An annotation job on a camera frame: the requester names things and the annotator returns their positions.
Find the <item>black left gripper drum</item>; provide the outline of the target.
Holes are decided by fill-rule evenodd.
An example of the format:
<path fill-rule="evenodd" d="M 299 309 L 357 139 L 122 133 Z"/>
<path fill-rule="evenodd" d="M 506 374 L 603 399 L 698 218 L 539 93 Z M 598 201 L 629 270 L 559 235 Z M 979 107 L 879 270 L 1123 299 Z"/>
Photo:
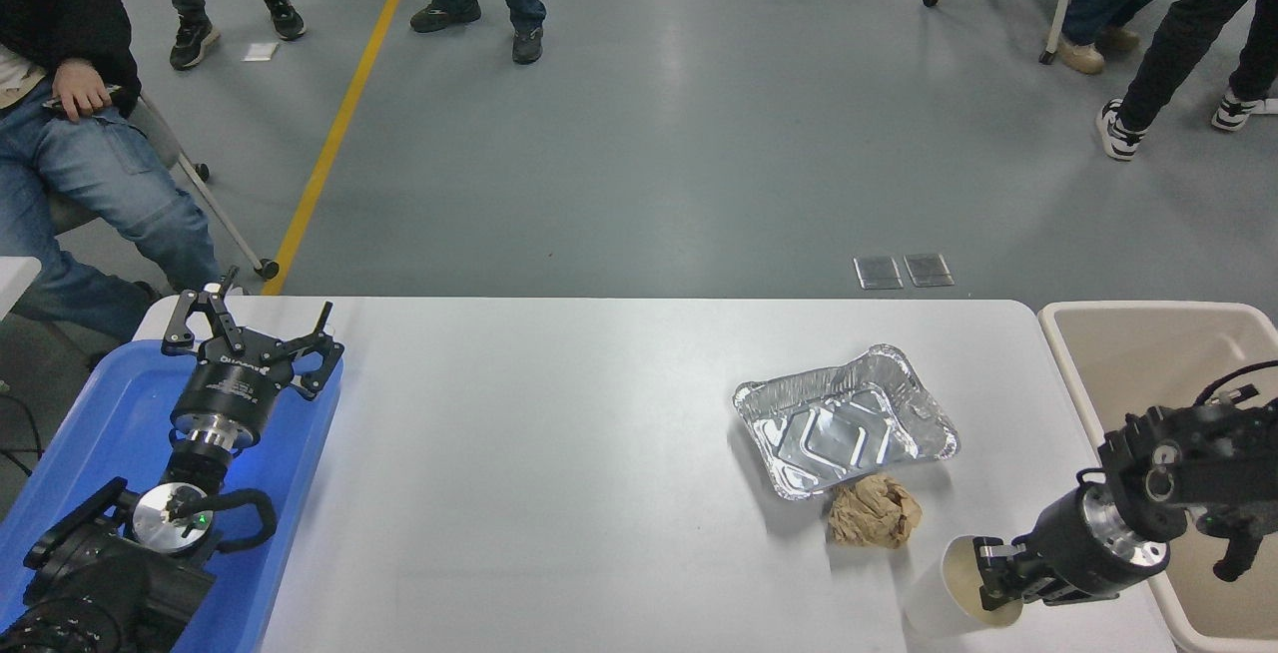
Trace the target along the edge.
<path fill-rule="evenodd" d="M 288 358 L 265 360 L 273 351 L 265 335 L 248 335 L 243 351 L 222 337 L 198 348 L 196 371 L 173 410 L 173 429 L 190 434 L 213 428 L 215 419 L 231 420 L 236 436 L 261 436 L 279 394 L 291 381 Z"/>

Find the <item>person's hand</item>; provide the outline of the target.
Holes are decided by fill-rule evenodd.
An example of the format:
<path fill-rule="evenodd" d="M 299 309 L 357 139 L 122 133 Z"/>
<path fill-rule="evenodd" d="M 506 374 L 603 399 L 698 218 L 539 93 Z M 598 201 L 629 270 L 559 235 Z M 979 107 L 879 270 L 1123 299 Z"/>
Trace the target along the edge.
<path fill-rule="evenodd" d="M 82 58 L 68 58 L 59 63 L 52 79 L 52 95 L 69 121 L 92 116 L 112 104 L 109 86 L 92 63 Z"/>

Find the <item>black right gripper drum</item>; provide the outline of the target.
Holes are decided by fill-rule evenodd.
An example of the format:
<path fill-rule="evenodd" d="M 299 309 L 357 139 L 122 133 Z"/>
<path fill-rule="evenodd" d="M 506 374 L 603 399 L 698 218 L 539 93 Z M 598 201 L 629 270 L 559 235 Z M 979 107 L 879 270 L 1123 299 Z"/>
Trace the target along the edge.
<path fill-rule="evenodd" d="M 1114 556 L 1082 516 L 1082 495 L 1063 495 L 1036 518 L 1026 551 L 1042 558 L 1026 574 L 1026 601 L 1063 606 L 1111 599 L 1135 584 L 1132 566 Z"/>

